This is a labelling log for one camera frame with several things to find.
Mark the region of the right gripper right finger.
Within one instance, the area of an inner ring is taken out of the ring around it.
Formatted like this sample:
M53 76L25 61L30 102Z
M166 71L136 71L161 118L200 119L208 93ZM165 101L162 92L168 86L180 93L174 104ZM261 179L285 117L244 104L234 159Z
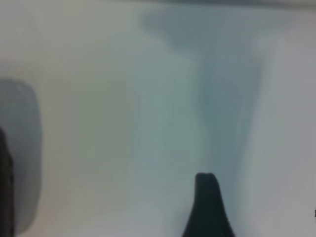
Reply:
M183 236L235 236L225 212L218 180L213 173L198 173L195 176L194 203Z

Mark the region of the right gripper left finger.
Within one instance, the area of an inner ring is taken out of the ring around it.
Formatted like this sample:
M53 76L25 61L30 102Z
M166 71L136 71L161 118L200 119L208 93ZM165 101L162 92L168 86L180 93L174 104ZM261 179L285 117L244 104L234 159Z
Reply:
M13 161L2 129L0 130L0 236L14 236Z

